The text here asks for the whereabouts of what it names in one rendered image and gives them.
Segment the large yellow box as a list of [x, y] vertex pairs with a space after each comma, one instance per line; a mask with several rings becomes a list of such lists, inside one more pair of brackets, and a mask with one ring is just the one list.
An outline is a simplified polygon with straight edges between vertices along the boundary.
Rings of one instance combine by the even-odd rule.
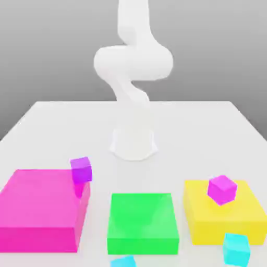
[[207, 180], [185, 181], [183, 204], [194, 245], [222, 245], [226, 233], [246, 235], [251, 245], [264, 244], [267, 214], [249, 184], [236, 183], [235, 200], [218, 205], [207, 195]]

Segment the small light blue cube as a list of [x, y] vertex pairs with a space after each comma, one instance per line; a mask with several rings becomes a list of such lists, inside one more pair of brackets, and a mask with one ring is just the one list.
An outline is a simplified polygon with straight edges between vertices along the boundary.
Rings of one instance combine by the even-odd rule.
[[110, 267], [137, 267], [133, 256], [125, 256], [111, 261]]

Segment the small purple cube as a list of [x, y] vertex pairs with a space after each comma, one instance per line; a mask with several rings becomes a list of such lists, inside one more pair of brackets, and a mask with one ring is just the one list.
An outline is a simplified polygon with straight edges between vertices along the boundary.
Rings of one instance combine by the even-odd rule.
[[87, 156], [70, 160], [70, 165], [75, 184], [92, 181], [92, 166]]

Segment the small magenta cube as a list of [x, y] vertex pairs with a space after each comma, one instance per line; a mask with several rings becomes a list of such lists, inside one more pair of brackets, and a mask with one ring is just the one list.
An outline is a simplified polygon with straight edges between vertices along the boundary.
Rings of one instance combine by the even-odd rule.
[[237, 184], [225, 175], [211, 178], [208, 182], [207, 195], [217, 204], [225, 205], [235, 200]]

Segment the large green box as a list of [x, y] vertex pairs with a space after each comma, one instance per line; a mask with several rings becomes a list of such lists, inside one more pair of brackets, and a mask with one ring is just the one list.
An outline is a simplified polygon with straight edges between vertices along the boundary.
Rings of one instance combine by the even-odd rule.
[[113, 193], [107, 229], [110, 255], [178, 254], [179, 232], [170, 193]]

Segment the small cyan cube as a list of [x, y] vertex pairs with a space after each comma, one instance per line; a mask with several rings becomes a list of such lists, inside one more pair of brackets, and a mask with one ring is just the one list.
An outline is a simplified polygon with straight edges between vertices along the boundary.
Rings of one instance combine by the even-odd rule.
[[223, 243], [224, 263], [247, 267], [251, 250], [248, 237], [241, 234], [226, 233]]

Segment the large pink box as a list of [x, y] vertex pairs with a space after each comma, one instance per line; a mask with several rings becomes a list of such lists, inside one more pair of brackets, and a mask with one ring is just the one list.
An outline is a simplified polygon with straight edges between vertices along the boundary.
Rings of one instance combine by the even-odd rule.
[[18, 169], [0, 191], [0, 253], [76, 253], [90, 183], [68, 169]]

